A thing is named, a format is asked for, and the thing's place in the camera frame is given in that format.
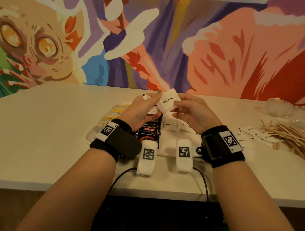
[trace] kopiko logo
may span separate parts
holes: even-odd
[[[145,127],[144,130],[153,132],[155,129],[154,128],[147,128],[147,127]]]

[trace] cartoon character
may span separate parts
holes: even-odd
[[[105,16],[100,20],[110,31],[104,40],[105,59],[109,62],[108,86],[128,87],[125,61],[148,81],[150,90],[169,90],[169,85],[160,76],[144,45],[143,30],[159,15],[158,9],[146,10],[132,22],[125,18],[123,6],[128,0],[104,0]]]
[[[275,6],[241,8],[200,29],[182,44],[188,93],[305,103],[304,31],[305,16]]]
[[[52,1],[9,0],[0,4],[0,46],[14,67],[1,69],[0,79],[7,75],[16,79],[4,81],[6,87],[28,89],[48,81],[86,82],[77,65],[77,51],[88,34],[84,8],[82,1],[74,10]]]

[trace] colorful mural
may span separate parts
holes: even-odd
[[[0,97],[62,81],[305,105],[304,0],[4,0]]]

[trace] blue painted shape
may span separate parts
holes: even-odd
[[[86,75],[86,84],[100,86],[107,85],[109,64],[104,58],[104,55],[105,50],[103,50],[100,55],[92,56],[87,63],[81,67]]]

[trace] painted eye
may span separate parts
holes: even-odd
[[[0,27],[0,32],[5,41],[13,47],[20,47],[22,40],[20,35],[11,26],[4,24]]]
[[[55,43],[49,38],[41,38],[38,41],[38,49],[45,57],[52,57],[57,51]]]

